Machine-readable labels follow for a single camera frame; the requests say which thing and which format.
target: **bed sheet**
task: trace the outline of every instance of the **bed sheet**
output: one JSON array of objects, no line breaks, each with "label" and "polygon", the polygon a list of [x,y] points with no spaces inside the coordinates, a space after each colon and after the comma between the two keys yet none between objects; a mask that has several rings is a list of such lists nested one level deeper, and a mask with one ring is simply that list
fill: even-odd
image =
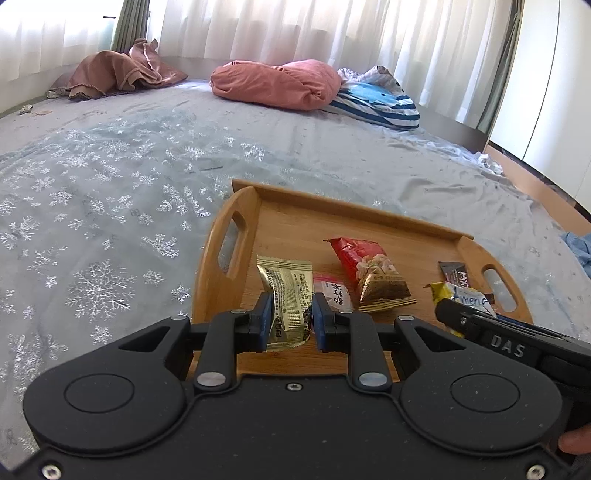
[{"label": "bed sheet", "polygon": [[0,119],[0,460],[35,449],[20,402],[43,370],[172,313],[232,177],[474,235],[536,324],[591,339],[589,279],[537,202],[429,136],[214,97],[207,84]]}]

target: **tray handle hole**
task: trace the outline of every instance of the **tray handle hole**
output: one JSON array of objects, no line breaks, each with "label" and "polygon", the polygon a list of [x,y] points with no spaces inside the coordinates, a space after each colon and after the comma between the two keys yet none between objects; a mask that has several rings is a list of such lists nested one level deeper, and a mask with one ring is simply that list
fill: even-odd
[{"label": "tray handle hole", "polygon": [[495,303],[500,304],[505,312],[513,312],[517,308],[517,302],[497,271],[487,268],[482,274],[495,295]]},{"label": "tray handle hole", "polygon": [[220,266],[220,269],[224,272],[224,275],[228,275],[235,257],[234,252],[236,245],[238,244],[238,236],[240,234],[238,228],[240,220],[242,220],[242,216],[238,213],[234,213],[232,219],[230,220],[230,224],[228,225],[228,230],[226,230],[226,236],[223,239],[220,252],[217,255],[217,263]]}]

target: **dark gray curtain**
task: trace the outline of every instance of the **dark gray curtain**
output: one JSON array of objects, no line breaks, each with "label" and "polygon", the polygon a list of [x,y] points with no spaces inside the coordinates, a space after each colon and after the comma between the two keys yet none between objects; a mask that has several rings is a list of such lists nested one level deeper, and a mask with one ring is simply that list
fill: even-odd
[{"label": "dark gray curtain", "polygon": [[124,0],[111,50],[127,53],[136,38],[145,38],[150,0]]},{"label": "dark gray curtain", "polygon": [[515,56],[517,49],[517,37],[519,34],[519,24],[521,22],[521,15],[523,13],[524,0],[513,0],[511,5],[511,17],[507,28],[507,35],[503,46],[499,66],[496,70],[495,80],[492,84],[491,94],[488,97],[484,111],[480,116],[477,129],[488,135],[492,128],[492,123],[495,120],[496,112],[501,104],[505,84],[509,77],[509,70],[511,69],[511,62]]}]

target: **brown blanket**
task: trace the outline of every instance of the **brown blanket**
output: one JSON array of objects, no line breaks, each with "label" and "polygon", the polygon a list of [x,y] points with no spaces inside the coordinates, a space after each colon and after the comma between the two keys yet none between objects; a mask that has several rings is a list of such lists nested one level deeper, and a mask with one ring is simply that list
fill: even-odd
[{"label": "brown blanket", "polygon": [[104,50],[80,62],[65,90],[70,100],[90,100],[137,87],[160,88],[178,83],[187,74],[160,60],[158,42],[139,38],[129,55]]}]

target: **tray handle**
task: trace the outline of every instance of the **tray handle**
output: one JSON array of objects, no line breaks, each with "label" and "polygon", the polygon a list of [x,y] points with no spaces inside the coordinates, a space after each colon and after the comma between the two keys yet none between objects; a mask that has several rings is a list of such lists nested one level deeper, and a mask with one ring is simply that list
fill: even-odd
[{"label": "tray handle", "polygon": [[[240,308],[248,264],[254,244],[261,199],[254,187],[240,189],[222,206],[213,221],[197,272],[191,321],[211,320],[220,312]],[[230,221],[238,229],[232,259],[225,274],[218,257]]]},{"label": "tray handle", "polygon": [[489,287],[488,290],[492,291],[484,276],[484,272],[489,268],[492,268],[499,274],[499,277],[517,304],[517,307],[511,312],[506,312],[500,304],[495,305],[495,310],[497,310],[501,315],[506,315],[515,320],[521,320],[522,322],[533,324],[534,322],[531,318],[531,313],[527,306],[527,302],[525,301],[521,290],[517,286],[517,283],[515,283],[515,280],[513,280],[507,270],[505,270],[504,267],[488,251],[486,251],[476,242],[470,240],[468,237],[461,237],[457,241],[457,247],[464,258],[464,262],[466,263],[470,280],[472,280],[481,289]]}]

